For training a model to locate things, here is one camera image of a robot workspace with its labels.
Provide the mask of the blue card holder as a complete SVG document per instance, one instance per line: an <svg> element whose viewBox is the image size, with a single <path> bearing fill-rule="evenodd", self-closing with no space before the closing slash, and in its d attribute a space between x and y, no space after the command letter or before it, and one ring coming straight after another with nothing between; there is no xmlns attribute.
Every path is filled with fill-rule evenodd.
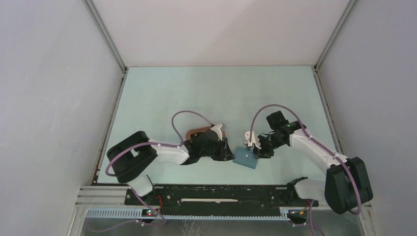
<svg viewBox="0 0 417 236"><path fill-rule="evenodd" d="M237 147L234 154L233 162L251 169L256 169L258 159L252 150L245 147Z"/></svg>

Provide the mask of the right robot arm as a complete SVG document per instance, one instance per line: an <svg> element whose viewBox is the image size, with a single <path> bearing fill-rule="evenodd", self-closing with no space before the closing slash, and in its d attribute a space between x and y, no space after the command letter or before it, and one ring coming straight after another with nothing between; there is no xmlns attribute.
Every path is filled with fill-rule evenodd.
<svg viewBox="0 0 417 236"><path fill-rule="evenodd" d="M299 120L289 122L281 111L267 116L268 134L247 131L243 140L256 158L271 158L274 150L287 145L315 164L325 175L324 181L300 177L288 183L288 203L300 205L305 199L325 202L335 213L360 213L363 203L374 198L365 162L349 158L320 143Z"/></svg>

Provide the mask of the pink oval tray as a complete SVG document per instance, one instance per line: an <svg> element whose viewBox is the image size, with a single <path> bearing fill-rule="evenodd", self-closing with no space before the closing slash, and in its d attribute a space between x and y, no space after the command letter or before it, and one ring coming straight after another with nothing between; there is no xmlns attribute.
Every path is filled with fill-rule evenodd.
<svg viewBox="0 0 417 236"><path fill-rule="evenodd" d="M211 126L205 126L205 127L191 129L191 130L186 132L185 139L187 141L191 140L192 138L197 137L201 133L204 133L204 132L206 132L207 130L210 130L210 129L211 129Z"/></svg>

